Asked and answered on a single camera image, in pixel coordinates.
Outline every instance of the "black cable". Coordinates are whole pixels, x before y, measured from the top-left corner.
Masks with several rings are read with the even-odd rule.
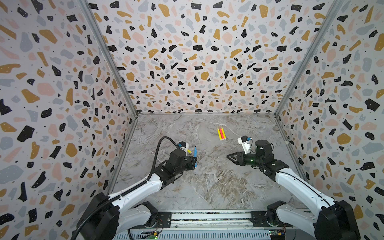
[[[161,165],[163,165],[165,162],[167,162],[168,160],[164,160],[164,161],[162,161],[158,166],[161,166]]]
[[[182,172],[182,173],[180,174],[180,176],[178,176],[177,178],[175,178],[175,180],[173,180],[173,182],[175,182],[177,179],[181,178],[181,176],[183,176],[183,174],[184,174],[184,172]]]
[[[159,153],[159,149],[160,149],[160,144],[161,142],[163,141],[163,139],[168,139],[169,141],[171,141],[176,148],[180,148],[171,138],[167,137],[167,136],[164,136],[164,137],[161,137],[158,144],[157,144],[157,148],[156,148],[156,152],[155,152],[155,158],[153,160],[153,164],[152,164],[152,168],[151,168],[151,172],[149,173],[148,177],[146,180],[142,181],[141,183],[139,183],[138,185],[130,188],[129,190],[123,192],[121,195],[118,195],[114,198],[111,198],[107,201],[105,201],[104,203],[102,203],[101,205],[99,205],[97,208],[95,208],[90,214],[88,214],[88,216],[86,218],[84,218],[84,220],[80,223],[80,225],[76,228],[76,230],[73,232],[72,234],[72,237],[71,237],[71,240],[76,240],[77,236],[79,235],[80,231],[82,230],[82,228],[84,227],[84,225],[91,219],[91,217],[93,217],[96,213],[98,213],[103,207],[105,207],[106,205],[108,205],[109,203],[112,203],[116,200],[118,200],[119,198],[129,194],[130,192],[138,189],[139,187],[143,186],[145,183],[147,183],[154,170],[155,170],[155,165],[156,165],[156,159],[157,159],[157,154]]]
[[[156,229],[155,229],[154,231],[150,232],[150,233],[147,233],[147,235],[145,235],[145,236],[141,236],[140,239],[148,239],[149,236],[155,236],[155,233],[156,233],[157,230],[159,229],[159,225],[160,225],[159,220],[160,220],[161,222],[163,222],[161,219],[158,219],[158,220],[156,221],[156,223],[157,223],[157,227],[156,227]]]
[[[161,221],[161,231],[157,235],[159,235],[163,231],[163,229],[164,229],[163,220],[161,220],[160,218],[159,218],[159,220]]]
[[[253,152],[254,154],[256,154],[254,151],[252,151],[252,145],[253,145],[253,139],[251,139],[251,152]]]
[[[132,235],[131,235],[131,230],[130,230],[130,229],[128,229],[128,236],[129,236],[129,239],[130,239],[130,240],[133,240],[133,237],[132,237]]]
[[[160,149],[160,144],[161,142],[164,140],[164,139],[168,139],[169,141],[171,141],[173,143],[173,145],[175,145],[176,148],[180,148],[170,137],[167,137],[167,136],[164,136],[164,137],[161,137],[158,144],[157,144],[157,148],[156,148],[156,152],[155,152],[155,157],[153,159],[153,164],[152,164],[152,168],[151,168],[151,172],[149,173],[148,177],[147,177],[147,181],[149,181],[152,177],[152,174],[153,172],[155,171],[155,166],[156,166],[156,160],[157,160],[157,154],[159,153],[159,149]]]
[[[295,236],[293,237],[292,240],[295,240],[295,238],[296,238],[296,232],[297,232],[297,227],[295,228]]]

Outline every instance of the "marker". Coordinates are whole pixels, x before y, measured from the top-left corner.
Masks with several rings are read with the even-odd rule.
[[[193,156],[194,156],[194,157],[197,157],[197,150],[196,150],[196,146],[195,146],[195,152],[194,152]]]
[[[219,130],[219,129],[217,129],[217,133],[218,133],[218,137],[220,138],[220,141],[223,140],[223,139],[221,138],[221,134],[220,134],[220,130]]]
[[[225,133],[224,133],[224,128],[221,128],[221,130],[223,131],[223,139],[227,139],[226,137],[225,137]]]

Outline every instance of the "blue marker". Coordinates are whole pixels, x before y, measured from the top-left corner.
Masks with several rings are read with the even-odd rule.
[[[195,152],[194,152],[193,156],[194,156],[194,157],[197,157],[197,150],[196,150],[196,146],[195,146]]]

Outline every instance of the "metal frame edge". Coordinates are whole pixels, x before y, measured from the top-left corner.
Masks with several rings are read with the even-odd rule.
[[[329,27],[331,26],[331,23],[335,19],[337,13],[339,12],[341,5],[344,1],[343,0],[334,0],[331,6],[329,7],[328,13],[326,15],[325,20],[321,24],[321,27],[319,29],[319,32],[315,36],[312,44],[310,45],[308,52],[305,54],[303,61],[301,62],[301,65],[297,69],[295,75],[292,78],[291,83],[289,84],[282,100],[280,101],[279,105],[277,106],[277,109],[275,111],[275,116],[280,115],[281,111],[284,108],[284,105],[288,101],[289,96],[293,92],[293,89],[295,88],[296,84],[299,82],[301,76],[303,75],[304,70],[306,69],[307,65],[309,64],[310,60],[312,59],[312,56],[314,55],[317,48],[320,46],[320,43],[322,39],[324,38],[324,35],[328,32]]]
[[[108,191],[107,191],[108,194],[113,193],[113,189],[115,188],[116,181],[119,177],[121,166],[122,166],[122,163],[124,162],[125,155],[127,154],[128,147],[129,147],[129,144],[131,143],[133,132],[135,131],[136,124],[137,124],[138,120],[139,120],[139,118],[135,118],[133,123],[131,124],[131,129],[129,130],[127,140],[125,141],[125,145],[122,149],[121,155],[119,156],[118,165],[117,165],[116,170],[115,170],[115,172],[111,178],[111,184],[110,184]]]
[[[121,76],[117,70],[117,66],[116,66],[114,60],[112,59],[111,54],[109,53],[107,45],[104,42],[103,35],[101,34],[101,30],[99,28],[99,25],[96,23],[96,20],[93,17],[93,14],[92,14],[91,8],[89,7],[88,1],[87,0],[77,0],[77,2],[79,3],[81,11],[83,12],[84,17],[89,24],[89,28],[91,29],[94,37],[96,38],[96,41],[99,45],[99,48],[100,48],[103,56],[105,57],[105,59],[107,61],[107,64],[111,68],[113,77],[116,79],[116,82],[117,82],[119,88],[122,90],[121,94],[123,95],[125,101],[127,102],[128,107],[129,107],[130,111],[132,112],[132,115],[134,116],[134,118],[137,118],[137,111],[133,105],[133,102],[131,101],[131,97],[129,96],[129,93],[128,93],[124,83],[122,82]]]
[[[292,145],[290,144],[290,142],[288,141],[287,136],[284,133],[283,126],[281,125],[280,121],[277,118],[275,118],[275,121],[276,121],[277,127],[279,128],[280,134],[281,134],[282,138],[284,139],[284,142],[286,142],[285,145],[286,145],[286,147],[288,149],[289,155],[291,155],[291,158],[293,160],[293,163],[295,164],[295,167],[297,169],[297,172],[298,172],[299,176],[302,179],[304,179],[306,182],[308,182],[307,178],[305,177],[303,168],[300,165],[300,163],[298,161],[298,158],[296,157],[296,154],[295,154],[295,152],[294,152],[294,150],[292,148]]]
[[[274,115],[274,113],[138,113],[138,115]]]

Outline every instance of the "marble table surface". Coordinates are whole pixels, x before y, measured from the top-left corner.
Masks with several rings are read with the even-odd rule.
[[[219,140],[219,126],[225,130],[224,141]],[[159,210],[266,209],[278,200],[305,208],[258,169],[236,166],[226,158],[227,154],[243,150],[237,142],[243,135],[273,143],[275,159],[284,161],[296,172],[273,116],[139,115],[114,191],[123,190],[149,174],[157,142],[168,136],[176,143],[188,142],[192,151],[196,146],[198,161],[194,171],[185,171],[174,184],[144,200]],[[170,141],[163,140],[157,164],[168,159],[174,149]]]

